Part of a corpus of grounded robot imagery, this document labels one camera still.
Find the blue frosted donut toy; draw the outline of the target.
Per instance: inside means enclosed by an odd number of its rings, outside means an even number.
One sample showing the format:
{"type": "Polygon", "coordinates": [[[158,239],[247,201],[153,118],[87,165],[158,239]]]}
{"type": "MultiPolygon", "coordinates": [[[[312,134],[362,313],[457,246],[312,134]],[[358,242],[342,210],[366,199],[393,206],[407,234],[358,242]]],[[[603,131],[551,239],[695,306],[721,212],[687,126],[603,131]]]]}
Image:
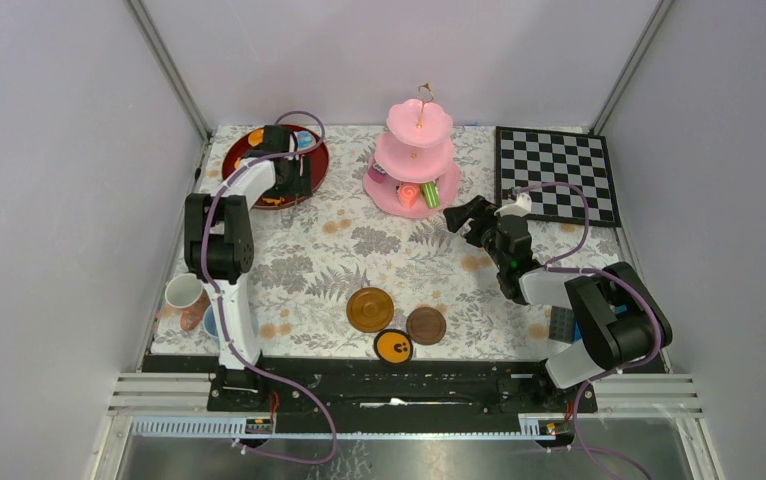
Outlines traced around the blue frosted donut toy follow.
{"type": "Polygon", "coordinates": [[[296,132],[296,144],[298,150],[307,149],[317,142],[316,137],[309,131],[302,130],[296,132]]]}

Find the orange pancake stack toy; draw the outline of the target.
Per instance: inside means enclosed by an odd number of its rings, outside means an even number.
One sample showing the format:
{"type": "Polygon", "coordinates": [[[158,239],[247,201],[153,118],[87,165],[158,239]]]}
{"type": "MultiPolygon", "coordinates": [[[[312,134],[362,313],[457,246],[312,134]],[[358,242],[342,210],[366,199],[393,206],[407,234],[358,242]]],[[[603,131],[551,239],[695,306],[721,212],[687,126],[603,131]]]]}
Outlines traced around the orange pancake stack toy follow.
{"type": "Polygon", "coordinates": [[[252,148],[257,148],[263,143],[264,136],[265,136],[265,130],[263,128],[256,129],[248,134],[247,136],[248,144],[252,148]]]}

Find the dark red round tray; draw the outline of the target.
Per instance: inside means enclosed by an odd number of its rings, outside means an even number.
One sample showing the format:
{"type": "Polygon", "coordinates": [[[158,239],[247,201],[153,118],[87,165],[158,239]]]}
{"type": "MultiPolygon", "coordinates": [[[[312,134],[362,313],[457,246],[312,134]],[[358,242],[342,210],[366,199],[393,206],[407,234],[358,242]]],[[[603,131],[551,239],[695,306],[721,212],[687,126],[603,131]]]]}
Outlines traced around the dark red round tray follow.
{"type": "MultiPolygon", "coordinates": [[[[295,137],[297,131],[306,130],[311,132],[316,137],[317,141],[320,139],[320,136],[317,133],[303,126],[282,123],[281,127],[292,131],[295,137]]],[[[223,180],[226,180],[240,166],[242,158],[254,149],[248,144],[248,134],[249,133],[244,134],[237,140],[225,155],[221,167],[223,180]]],[[[329,151],[325,144],[321,144],[311,153],[308,153],[307,156],[310,158],[310,163],[304,166],[304,172],[310,175],[311,189],[312,192],[315,193],[326,177],[330,160],[329,151]]],[[[298,196],[265,193],[257,200],[254,207],[261,210],[281,210],[302,203],[307,198],[309,198],[309,195],[298,196]]]]}

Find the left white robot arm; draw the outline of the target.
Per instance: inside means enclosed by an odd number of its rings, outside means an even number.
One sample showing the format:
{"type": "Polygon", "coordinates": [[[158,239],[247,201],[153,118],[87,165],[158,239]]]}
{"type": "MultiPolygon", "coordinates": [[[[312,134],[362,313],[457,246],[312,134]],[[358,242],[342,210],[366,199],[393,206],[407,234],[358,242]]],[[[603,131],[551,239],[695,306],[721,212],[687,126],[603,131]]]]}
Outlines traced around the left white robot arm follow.
{"type": "Polygon", "coordinates": [[[185,201],[184,259],[203,282],[219,336],[219,363],[244,370],[259,361],[261,347],[248,292],[255,245],[250,211],[263,196],[283,202],[313,193],[311,151],[297,132],[283,125],[259,129],[260,141],[213,194],[185,201]]]}

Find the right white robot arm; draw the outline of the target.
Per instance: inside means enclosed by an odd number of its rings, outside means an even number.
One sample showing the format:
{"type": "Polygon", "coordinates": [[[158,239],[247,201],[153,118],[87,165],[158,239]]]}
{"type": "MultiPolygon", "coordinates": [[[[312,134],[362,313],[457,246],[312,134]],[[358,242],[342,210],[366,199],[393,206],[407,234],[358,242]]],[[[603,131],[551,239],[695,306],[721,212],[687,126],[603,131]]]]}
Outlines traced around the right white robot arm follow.
{"type": "Polygon", "coordinates": [[[572,388],[651,360],[672,334],[636,271],[626,262],[603,269],[556,267],[532,251],[528,194],[496,206],[482,196],[448,207],[447,229],[483,249],[497,267],[501,293],[520,305],[568,309],[580,337],[541,361],[532,396],[542,410],[556,412],[572,388]]]}

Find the green layered cake slice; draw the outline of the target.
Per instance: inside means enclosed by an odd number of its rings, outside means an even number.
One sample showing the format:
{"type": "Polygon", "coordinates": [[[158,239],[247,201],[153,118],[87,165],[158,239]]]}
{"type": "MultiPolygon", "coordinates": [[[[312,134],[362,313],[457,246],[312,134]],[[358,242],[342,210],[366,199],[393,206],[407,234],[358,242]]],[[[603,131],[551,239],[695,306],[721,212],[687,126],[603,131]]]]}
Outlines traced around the green layered cake slice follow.
{"type": "Polygon", "coordinates": [[[438,186],[435,181],[429,181],[420,185],[420,191],[425,204],[429,209],[438,208],[441,204],[438,186]]]}

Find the black white chessboard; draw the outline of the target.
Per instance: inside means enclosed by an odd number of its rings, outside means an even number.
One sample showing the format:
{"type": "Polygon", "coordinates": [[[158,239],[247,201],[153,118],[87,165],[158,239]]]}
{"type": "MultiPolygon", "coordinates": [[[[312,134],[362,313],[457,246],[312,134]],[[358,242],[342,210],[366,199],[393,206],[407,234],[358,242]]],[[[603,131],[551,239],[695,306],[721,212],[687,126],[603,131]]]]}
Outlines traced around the black white chessboard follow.
{"type": "Polygon", "coordinates": [[[495,130],[495,203],[514,190],[545,183],[530,193],[531,217],[548,222],[619,228],[621,220],[605,137],[551,130],[495,130]]]}

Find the purple cake slice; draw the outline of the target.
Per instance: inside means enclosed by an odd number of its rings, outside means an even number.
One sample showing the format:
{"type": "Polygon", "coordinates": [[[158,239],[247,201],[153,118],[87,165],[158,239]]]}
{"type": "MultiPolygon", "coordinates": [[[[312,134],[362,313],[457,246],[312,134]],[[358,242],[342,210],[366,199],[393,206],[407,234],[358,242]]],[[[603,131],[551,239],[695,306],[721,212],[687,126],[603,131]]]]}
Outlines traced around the purple cake slice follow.
{"type": "Polygon", "coordinates": [[[376,162],[372,163],[369,166],[367,170],[367,175],[373,182],[376,182],[378,184],[384,183],[388,177],[385,169],[376,162]]]}

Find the pink three-tier cake stand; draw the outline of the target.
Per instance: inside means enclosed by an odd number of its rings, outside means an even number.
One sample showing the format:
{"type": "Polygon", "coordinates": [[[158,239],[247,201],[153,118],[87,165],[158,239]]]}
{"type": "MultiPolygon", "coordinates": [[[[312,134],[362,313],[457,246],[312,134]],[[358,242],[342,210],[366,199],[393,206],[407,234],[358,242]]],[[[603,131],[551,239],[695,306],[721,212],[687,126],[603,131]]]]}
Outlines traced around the pink three-tier cake stand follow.
{"type": "Polygon", "coordinates": [[[449,206],[456,198],[461,171],[454,160],[453,119],[435,102],[430,84],[417,87],[417,96],[393,105],[386,128],[374,147],[369,166],[376,162],[387,172],[384,183],[373,182],[364,174],[365,192],[383,212],[411,219],[430,217],[449,206]],[[400,205],[397,187],[402,182],[435,181],[441,204],[429,209],[423,196],[412,209],[400,205]]]}

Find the dark brown wooden coaster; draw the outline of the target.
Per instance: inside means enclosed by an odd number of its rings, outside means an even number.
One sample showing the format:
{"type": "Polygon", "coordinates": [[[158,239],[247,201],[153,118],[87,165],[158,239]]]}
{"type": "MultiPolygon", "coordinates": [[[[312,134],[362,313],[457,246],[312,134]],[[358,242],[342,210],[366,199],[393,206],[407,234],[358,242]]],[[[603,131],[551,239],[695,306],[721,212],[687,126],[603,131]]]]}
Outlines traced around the dark brown wooden coaster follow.
{"type": "Polygon", "coordinates": [[[407,317],[406,330],[414,343],[434,345],[445,336],[447,321],[439,310],[419,307],[407,317]]]}

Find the light brown wooden coaster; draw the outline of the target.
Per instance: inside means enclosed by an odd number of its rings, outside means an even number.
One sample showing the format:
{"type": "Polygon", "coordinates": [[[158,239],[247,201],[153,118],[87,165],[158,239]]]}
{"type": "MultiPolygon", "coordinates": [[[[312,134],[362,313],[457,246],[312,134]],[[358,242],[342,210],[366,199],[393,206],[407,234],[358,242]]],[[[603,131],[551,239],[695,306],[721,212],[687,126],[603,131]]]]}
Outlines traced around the light brown wooden coaster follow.
{"type": "Polygon", "coordinates": [[[346,316],[348,322],[361,332],[379,332],[392,321],[394,302],[384,290],[365,287],[357,290],[349,298],[346,316]]]}

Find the dark grey brick baseplate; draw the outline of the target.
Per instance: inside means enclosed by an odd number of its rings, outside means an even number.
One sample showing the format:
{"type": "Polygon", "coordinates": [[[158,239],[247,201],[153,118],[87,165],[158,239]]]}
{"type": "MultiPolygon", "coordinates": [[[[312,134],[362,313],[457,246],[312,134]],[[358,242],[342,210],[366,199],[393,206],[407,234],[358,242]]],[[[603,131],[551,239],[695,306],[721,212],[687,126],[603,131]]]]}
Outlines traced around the dark grey brick baseplate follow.
{"type": "Polygon", "coordinates": [[[581,332],[571,309],[553,306],[550,309],[548,338],[573,344],[581,339],[581,332]]]}

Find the white pink mug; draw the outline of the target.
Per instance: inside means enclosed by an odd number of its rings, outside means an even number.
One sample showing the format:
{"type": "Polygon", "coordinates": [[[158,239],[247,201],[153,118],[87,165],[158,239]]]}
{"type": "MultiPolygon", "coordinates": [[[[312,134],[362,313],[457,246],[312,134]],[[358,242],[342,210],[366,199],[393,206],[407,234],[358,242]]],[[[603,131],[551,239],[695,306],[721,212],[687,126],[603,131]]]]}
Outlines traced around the white pink mug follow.
{"type": "Polygon", "coordinates": [[[210,299],[203,282],[195,273],[184,273],[172,278],[166,285],[165,302],[180,311],[180,327],[194,330],[202,321],[210,299]]]}

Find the light blue mug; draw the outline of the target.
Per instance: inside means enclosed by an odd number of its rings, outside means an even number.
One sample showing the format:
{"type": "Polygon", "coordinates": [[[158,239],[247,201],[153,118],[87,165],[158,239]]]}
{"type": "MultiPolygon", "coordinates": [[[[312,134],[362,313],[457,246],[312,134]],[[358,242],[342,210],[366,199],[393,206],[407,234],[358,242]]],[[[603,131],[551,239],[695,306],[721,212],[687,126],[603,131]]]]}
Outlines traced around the light blue mug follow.
{"type": "Polygon", "coordinates": [[[213,340],[219,339],[216,318],[212,308],[208,308],[204,312],[201,324],[202,324],[202,328],[204,332],[206,333],[208,337],[212,338],[213,340]]]}

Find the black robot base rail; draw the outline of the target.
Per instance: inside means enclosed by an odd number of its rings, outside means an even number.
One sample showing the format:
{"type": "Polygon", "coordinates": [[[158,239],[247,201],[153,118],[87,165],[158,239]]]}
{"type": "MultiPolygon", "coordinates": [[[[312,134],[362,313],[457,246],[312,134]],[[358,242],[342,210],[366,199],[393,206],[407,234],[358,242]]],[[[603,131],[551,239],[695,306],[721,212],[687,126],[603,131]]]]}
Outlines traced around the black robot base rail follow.
{"type": "Polygon", "coordinates": [[[565,418],[576,391],[536,362],[265,357],[216,369],[207,409],[262,413],[280,434],[512,434],[523,416],[565,418]]]}

